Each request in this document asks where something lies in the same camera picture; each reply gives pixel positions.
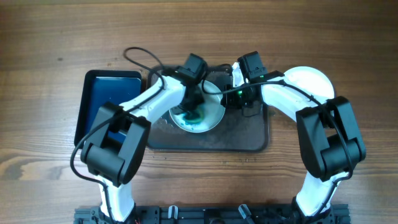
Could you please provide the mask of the green yellow sponge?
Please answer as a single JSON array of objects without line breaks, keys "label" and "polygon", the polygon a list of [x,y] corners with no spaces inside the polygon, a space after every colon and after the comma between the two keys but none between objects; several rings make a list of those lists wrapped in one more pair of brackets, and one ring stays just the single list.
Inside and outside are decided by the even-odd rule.
[{"label": "green yellow sponge", "polygon": [[191,124],[201,123],[204,120],[204,118],[205,118],[205,113],[204,110],[201,108],[196,108],[191,111],[186,111],[182,116],[182,119],[185,122]]}]

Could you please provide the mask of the white plate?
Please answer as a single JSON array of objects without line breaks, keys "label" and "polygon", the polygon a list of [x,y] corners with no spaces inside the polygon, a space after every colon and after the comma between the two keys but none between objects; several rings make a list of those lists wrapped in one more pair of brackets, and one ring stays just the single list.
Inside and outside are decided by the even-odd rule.
[{"label": "white plate", "polygon": [[183,112],[178,107],[169,110],[173,122],[184,131],[189,133],[204,133],[215,126],[223,119],[226,108],[221,105],[223,95],[210,95],[202,92],[201,84],[204,83],[205,90],[210,93],[219,92],[220,89],[209,81],[202,81],[199,90],[204,98],[204,103],[197,106],[193,113],[196,115],[189,119],[189,112]]},{"label": "white plate", "polygon": [[315,96],[334,98],[335,89],[329,78],[313,67],[299,66],[288,69],[285,77],[295,86]]}]

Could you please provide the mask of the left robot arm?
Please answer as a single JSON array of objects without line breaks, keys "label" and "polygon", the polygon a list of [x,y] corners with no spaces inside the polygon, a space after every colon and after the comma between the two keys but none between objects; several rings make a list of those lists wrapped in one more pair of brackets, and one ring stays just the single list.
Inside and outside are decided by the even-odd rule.
[{"label": "left robot arm", "polygon": [[135,202],[131,180],[141,165],[152,123],[165,112],[181,115],[188,124],[203,121],[199,106],[205,100],[198,84],[207,63],[190,54],[184,65],[158,74],[157,83],[134,99],[115,105],[106,102],[94,118],[89,132],[76,144],[74,154],[86,164],[99,184],[102,204],[99,219],[105,223],[125,223],[132,217]]}]

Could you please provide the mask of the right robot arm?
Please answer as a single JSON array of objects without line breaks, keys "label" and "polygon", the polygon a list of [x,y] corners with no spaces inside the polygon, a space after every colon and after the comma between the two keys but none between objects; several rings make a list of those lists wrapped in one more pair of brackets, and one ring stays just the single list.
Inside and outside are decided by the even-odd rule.
[{"label": "right robot arm", "polygon": [[336,96],[320,70],[298,66],[268,72],[258,52],[232,66],[233,84],[225,96],[243,104],[259,99],[296,122],[300,156],[307,170],[292,201],[292,223],[311,223],[331,211],[331,199],[342,181],[353,176],[366,148],[349,100]]}]

